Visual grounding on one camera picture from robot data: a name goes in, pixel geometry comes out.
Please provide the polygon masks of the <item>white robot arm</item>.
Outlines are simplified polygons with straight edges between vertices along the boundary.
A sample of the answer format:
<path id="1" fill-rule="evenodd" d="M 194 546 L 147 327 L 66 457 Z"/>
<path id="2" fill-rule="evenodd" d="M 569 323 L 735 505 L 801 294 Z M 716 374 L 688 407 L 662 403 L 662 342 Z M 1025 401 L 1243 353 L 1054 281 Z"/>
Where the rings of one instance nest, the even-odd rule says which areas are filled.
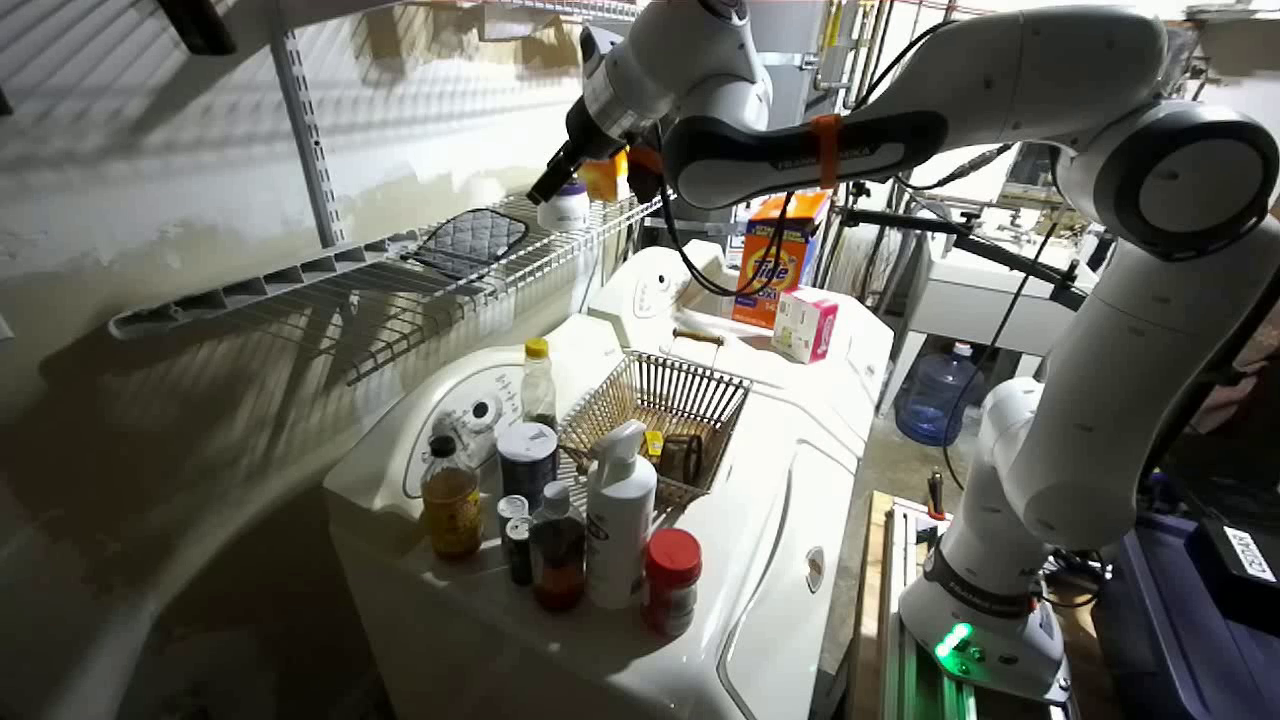
<path id="1" fill-rule="evenodd" d="M 1069 655 L 1037 590 L 1045 561 L 1131 527 L 1164 435 L 1277 302 L 1277 139 L 1172 83 L 1164 23 L 1029 8 L 940 23 L 873 99 L 771 128 L 749 0 L 650 0 L 590 61 L 569 139 L 530 195 L 547 201 L 638 139 L 658 144 L 662 184 L 697 208 L 888 180 L 963 144 L 1054 144 L 1057 188 L 1121 246 L 1047 371 L 986 394 L 982 460 L 900 621 L 947 676 L 1057 702 Z"/>

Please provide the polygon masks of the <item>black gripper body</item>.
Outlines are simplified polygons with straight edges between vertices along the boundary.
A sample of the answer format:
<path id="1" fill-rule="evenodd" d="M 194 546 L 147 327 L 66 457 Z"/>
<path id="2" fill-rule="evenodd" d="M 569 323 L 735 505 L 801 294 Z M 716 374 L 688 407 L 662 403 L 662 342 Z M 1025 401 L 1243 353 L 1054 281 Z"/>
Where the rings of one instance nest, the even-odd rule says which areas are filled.
<path id="1" fill-rule="evenodd" d="M 584 99 L 577 99 L 563 117 L 563 144 L 553 152 L 536 184 L 530 188 L 533 202 L 553 201 L 584 159 L 612 159 L 619 139 L 607 137 Z"/>

